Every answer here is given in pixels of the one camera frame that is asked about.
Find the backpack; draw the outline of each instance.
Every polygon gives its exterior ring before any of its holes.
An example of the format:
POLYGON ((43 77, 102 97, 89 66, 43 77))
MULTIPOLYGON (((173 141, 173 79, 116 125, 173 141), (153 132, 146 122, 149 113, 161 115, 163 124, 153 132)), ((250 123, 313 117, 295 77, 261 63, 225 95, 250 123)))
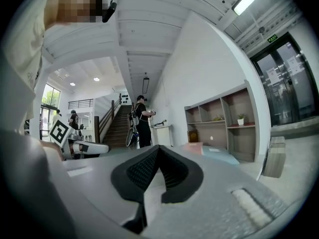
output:
POLYGON ((141 117, 139 118, 136 114, 136 109, 138 108, 140 104, 136 105, 134 111, 132 112, 132 118, 133 118, 133 126, 136 127, 140 124, 140 119, 142 118, 142 114, 141 117))

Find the small plant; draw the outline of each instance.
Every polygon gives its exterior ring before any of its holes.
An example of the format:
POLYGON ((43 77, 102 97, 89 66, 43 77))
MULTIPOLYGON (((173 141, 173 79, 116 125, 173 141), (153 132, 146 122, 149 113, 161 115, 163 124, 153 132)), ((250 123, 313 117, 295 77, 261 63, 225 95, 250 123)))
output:
POLYGON ((245 117, 245 115, 239 114, 239 115, 237 115, 237 117, 238 117, 239 120, 242 120, 245 117))

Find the black pants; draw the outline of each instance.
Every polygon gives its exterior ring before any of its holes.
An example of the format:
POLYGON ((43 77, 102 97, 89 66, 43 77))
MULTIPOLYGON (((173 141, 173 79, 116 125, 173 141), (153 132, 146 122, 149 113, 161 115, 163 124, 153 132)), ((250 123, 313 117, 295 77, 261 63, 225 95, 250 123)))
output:
POLYGON ((151 145, 151 130, 147 122, 140 121, 139 125, 136 127, 139 133, 139 144, 140 148, 151 145))

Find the microphone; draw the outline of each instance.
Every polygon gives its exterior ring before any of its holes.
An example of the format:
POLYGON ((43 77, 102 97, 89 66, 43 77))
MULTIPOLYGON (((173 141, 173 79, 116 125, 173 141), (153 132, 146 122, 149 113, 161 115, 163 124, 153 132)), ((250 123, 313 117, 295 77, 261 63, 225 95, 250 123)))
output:
POLYGON ((103 16, 102 16, 103 23, 106 23, 109 21, 109 19, 112 17, 113 13, 116 10, 116 6, 117 6, 116 2, 111 3, 110 7, 106 10, 105 13, 103 13, 103 16))

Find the shelving unit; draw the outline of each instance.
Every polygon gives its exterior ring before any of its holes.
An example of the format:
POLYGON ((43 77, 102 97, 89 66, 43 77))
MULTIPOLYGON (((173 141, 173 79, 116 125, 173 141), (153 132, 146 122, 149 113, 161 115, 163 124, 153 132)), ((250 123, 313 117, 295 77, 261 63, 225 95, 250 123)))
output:
POLYGON ((225 120, 217 120, 217 121, 205 121, 205 122, 191 122, 187 124, 210 124, 210 123, 225 123, 225 120))
POLYGON ((256 160, 259 146, 258 116, 247 81, 227 93, 185 107, 185 113, 188 130, 196 129, 198 141, 204 145, 226 148, 239 160, 256 160), (245 115, 244 125, 238 125, 239 114, 245 115), (213 121, 216 117, 223 120, 213 121))

